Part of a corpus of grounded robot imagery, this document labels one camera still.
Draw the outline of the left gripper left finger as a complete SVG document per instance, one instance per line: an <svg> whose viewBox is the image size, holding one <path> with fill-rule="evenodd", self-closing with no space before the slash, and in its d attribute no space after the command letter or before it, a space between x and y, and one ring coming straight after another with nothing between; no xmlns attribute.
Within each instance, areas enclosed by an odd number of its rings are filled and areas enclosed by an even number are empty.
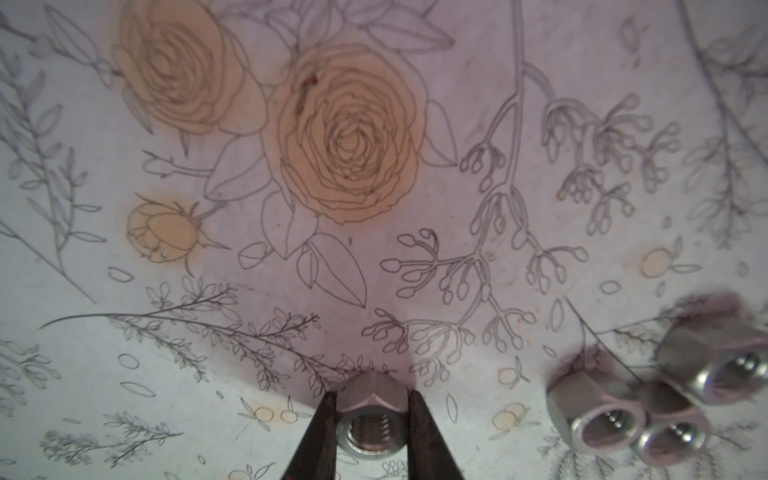
<svg viewBox="0 0 768 480"><path fill-rule="evenodd" d="M333 480L336 478L337 393L326 392L281 478Z"/></svg>

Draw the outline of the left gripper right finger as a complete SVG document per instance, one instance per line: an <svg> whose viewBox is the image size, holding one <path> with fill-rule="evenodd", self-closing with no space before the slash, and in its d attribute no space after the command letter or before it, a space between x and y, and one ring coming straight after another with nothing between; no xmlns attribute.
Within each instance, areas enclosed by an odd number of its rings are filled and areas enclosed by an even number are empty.
<svg viewBox="0 0 768 480"><path fill-rule="evenodd" d="M408 393L408 478L410 480L463 480L421 393Z"/></svg>

